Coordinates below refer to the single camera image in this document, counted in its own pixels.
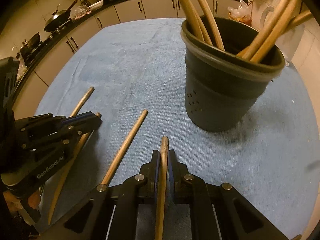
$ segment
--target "cabinet handle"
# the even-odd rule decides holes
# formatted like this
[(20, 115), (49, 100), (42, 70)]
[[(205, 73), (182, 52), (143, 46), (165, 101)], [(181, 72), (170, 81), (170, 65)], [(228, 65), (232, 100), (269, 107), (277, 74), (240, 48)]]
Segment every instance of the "cabinet handle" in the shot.
[(70, 47), (70, 49), (71, 49), (72, 53), (74, 53), (75, 51), (74, 51), (73, 47), (70, 45), (70, 43), (69, 43), (68, 41), (66, 41), (66, 44), (68, 44), (68, 45), (69, 45), (69, 47)]
[(101, 23), (100, 19), (99, 19), (99, 18), (97, 18), (97, 20), (100, 22), (100, 25), (101, 25), (101, 28), (102, 28), (102, 23)]
[(140, 2), (138, 2), (138, 5), (139, 5), (140, 12), (142, 12), (141, 7), (140, 7)]
[(71, 37), (70, 38), (72, 41), (73, 41), (73, 43), (75, 44), (75, 46), (76, 46), (76, 49), (79, 49), (79, 47), (78, 47), (78, 45), (76, 44), (76, 42), (75, 42), (75, 40)]

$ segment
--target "cabinet door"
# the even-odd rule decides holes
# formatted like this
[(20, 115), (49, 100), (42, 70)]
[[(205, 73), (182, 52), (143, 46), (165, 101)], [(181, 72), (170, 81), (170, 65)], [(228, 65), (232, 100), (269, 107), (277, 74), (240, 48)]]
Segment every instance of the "cabinet door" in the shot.
[(121, 23), (146, 19), (141, 0), (122, 2), (115, 8)]
[(213, 15), (222, 18), (229, 18), (228, 7), (238, 8), (240, 2), (234, 0), (214, 0)]
[(120, 23), (114, 6), (97, 13), (95, 16), (100, 29)]
[(34, 71), (50, 86), (56, 75), (75, 52), (70, 41), (64, 37), (45, 55)]
[[(194, 7), (196, 8), (196, 11), (198, 12), (198, 14), (200, 16), (204, 15), (204, 13), (203, 13), (203, 11), (202, 11), (202, 9), (200, 7), (200, 4), (198, 3), (198, 0), (190, 0), (190, 1), (194, 5)], [(213, 0), (206, 0), (206, 1), (207, 1), (208, 5), (210, 7), (211, 12), (213, 12)], [(184, 13), (184, 11), (182, 9), (182, 6), (180, 5), (178, 0), (177, 0), (177, 2), (178, 2), (178, 4), (177, 4), (178, 5), (178, 17), (179, 18), (185, 18), (186, 15), (185, 15), (185, 13)]]
[(141, 0), (146, 19), (177, 18), (176, 0)]
[(13, 105), (15, 119), (33, 116), (47, 89), (48, 86), (41, 78), (32, 72)]
[(78, 50), (85, 44), (92, 36), (100, 30), (99, 25), (94, 17), (87, 19), (78, 27), (69, 32), (66, 36), (72, 46)]

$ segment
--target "logo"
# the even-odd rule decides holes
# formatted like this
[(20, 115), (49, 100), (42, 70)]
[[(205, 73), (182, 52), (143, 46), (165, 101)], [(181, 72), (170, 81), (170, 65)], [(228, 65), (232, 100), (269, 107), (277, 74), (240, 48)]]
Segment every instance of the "logo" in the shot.
[(47, 172), (49, 172), (54, 166), (58, 165), (59, 162), (63, 161), (64, 157), (61, 155), (58, 160), (52, 163), (49, 167), (46, 167), (45, 170), (37, 175), (38, 179), (41, 179)]

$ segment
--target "metal bolt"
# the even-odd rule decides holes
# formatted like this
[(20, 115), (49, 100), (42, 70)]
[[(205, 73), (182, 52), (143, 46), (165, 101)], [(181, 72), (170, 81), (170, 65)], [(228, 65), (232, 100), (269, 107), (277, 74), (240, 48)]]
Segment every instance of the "metal bolt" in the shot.
[(106, 184), (99, 184), (99, 185), (97, 186), (97, 190), (98, 190), (99, 192), (105, 191), (106, 189), (107, 189), (107, 185), (106, 185)]
[(134, 179), (137, 181), (143, 180), (144, 179), (144, 175), (143, 174), (137, 174), (136, 176), (134, 176)]
[(225, 190), (231, 190), (232, 189), (232, 185), (230, 183), (223, 183), (222, 184), (222, 188)]
[(195, 178), (195, 176), (193, 176), (192, 174), (188, 173), (186, 175), (183, 176), (185, 180), (193, 180)]

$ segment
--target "table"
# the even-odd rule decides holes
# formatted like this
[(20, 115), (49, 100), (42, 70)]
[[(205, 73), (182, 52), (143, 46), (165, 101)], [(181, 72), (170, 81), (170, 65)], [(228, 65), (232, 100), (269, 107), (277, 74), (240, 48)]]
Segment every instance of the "table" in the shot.
[[(69, 60), (43, 97), (36, 114), (69, 116), (90, 86), (95, 91), (81, 113), (99, 111), (103, 123), (76, 159), (58, 200), (57, 221), (105, 175), (133, 123), (146, 108), (145, 122), (111, 186), (137, 174), (161, 137), (170, 139), (178, 161), (205, 182), (231, 183), (289, 239), (308, 224), (318, 193), (319, 134), (306, 88), (293, 65), (271, 82), (242, 121), (210, 133), (191, 122), (184, 108), (183, 19), (152, 19), (104, 28)], [(57, 176), (45, 186), (47, 214)], [(139, 208), (137, 239), (152, 239), (155, 209)], [(174, 206), (167, 188), (164, 239), (191, 239), (189, 208)]]

